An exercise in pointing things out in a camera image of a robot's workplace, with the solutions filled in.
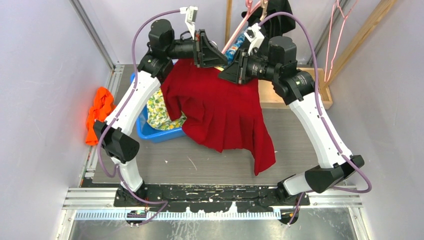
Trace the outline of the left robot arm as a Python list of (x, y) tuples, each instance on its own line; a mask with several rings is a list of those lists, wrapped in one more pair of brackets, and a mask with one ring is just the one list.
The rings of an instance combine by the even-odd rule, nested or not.
[(173, 69), (174, 60), (190, 59), (195, 67), (211, 68), (227, 64), (227, 57), (213, 45), (205, 30), (189, 30), (190, 38), (175, 38), (171, 22), (155, 20), (148, 33), (148, 51), (140, 62), (134, 62), (134, 79), (113, 112), (105, 120), (94, 122), (98, 149), (103, 149), (114, 163), (119, 175), (121, 193), (133, 206), (146, 200), (145, 182), (141, 177), (136, 155), (140, 144), (131, 138), (133, 127), (149, 98), (160, 88)]

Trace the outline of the lemon print skirt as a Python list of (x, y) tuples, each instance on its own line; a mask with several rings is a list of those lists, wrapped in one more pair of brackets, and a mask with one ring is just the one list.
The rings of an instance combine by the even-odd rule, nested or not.
[(148, 99), (146, 109), (146, 122), (155, 130), (168, 131), (181, 128), (187, 119), (182, 113), (180, 118), (171, 120), (160, 88)]

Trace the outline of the red pleated skirt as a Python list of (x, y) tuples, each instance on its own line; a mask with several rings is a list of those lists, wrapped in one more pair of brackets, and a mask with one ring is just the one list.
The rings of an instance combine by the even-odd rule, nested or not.
[(253, 173), (276, 163), (275, 148), (260, 105), (259, 81), (236, 85), (218, 77), (216, 68), (198, 68), (178, 60), (161, 91), (171, 120), (185, 116), (183, 132), (199, 145), (219, 153), (245, 149), (253, 157)]

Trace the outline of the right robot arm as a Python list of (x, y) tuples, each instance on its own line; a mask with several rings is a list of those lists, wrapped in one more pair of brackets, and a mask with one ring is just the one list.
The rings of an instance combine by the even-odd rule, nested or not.
[(318, 160), (317, 166), (277, 184), (275, 193), (279, 202), (288, 206), (298, 194), (323, 193), (364, 166), (363, 157), (347, 148), (327, 119), (311, 74), (298, 69), (297, 46), (293, 40), (275, 36), (268, 42), (267, 55), (259, 56), (256, 47), (252, 51), (238, 50), (233, 62), (219, 73), (219, 78), (238, 85), (252, 79), (271, 82), (275, 93), (300, 121)]

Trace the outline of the pink wire hanger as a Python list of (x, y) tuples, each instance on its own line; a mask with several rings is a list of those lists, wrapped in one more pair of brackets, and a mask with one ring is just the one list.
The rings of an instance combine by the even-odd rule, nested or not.
[(357, 4), (357, 0), (335, 0), (332, 5), (324, 62), (324, 83), (330, 82), (346, 22)]

